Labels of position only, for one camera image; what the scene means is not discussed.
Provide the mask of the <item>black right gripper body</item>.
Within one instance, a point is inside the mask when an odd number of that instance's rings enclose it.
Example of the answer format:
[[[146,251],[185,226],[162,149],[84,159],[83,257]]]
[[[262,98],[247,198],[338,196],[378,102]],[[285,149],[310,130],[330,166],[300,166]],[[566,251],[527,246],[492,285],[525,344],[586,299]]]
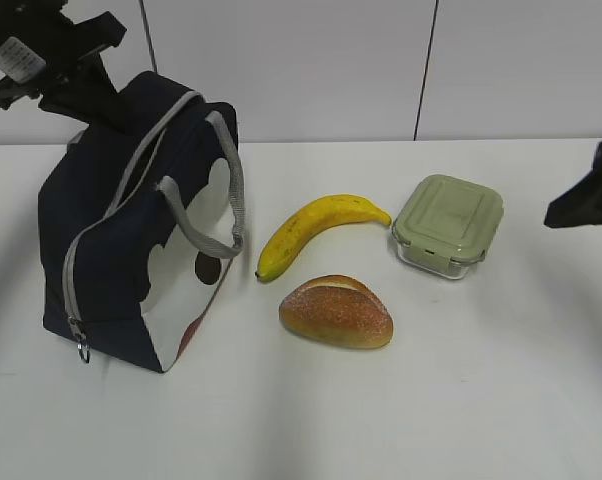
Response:
[[[549,204],[544,225],[553,229],[602,225],[602,141],[595,150],[591,170]]]

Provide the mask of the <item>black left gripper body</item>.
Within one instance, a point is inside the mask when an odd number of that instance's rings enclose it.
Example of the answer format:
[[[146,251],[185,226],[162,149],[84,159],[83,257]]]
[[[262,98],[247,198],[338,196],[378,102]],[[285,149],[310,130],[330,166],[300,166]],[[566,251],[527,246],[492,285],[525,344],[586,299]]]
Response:
[[[57,74],[120,45],[124,25],[110,12],[75,23],[61,12],[0,12],[0,108],[41,99]]]

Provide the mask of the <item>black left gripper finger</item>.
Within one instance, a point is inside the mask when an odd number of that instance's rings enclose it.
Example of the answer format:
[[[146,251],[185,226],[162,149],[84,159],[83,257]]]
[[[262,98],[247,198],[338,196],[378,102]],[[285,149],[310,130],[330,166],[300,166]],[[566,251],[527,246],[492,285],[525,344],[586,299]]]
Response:
[[[99,54],[57,73],[43,88],[38,107],[121,133],[129,132],[134,123],[130,103],[114,87]]]

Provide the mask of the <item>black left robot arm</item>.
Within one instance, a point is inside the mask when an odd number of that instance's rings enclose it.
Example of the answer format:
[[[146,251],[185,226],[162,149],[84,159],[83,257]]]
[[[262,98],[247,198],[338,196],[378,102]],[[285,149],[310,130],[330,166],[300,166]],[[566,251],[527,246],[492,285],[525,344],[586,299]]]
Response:
[[[101,53],[126,33],[109,11],[79,23],[65,1],[0,1],[0,108],[29,98],[42,111],[124,132],[132,107],[113,85]]]

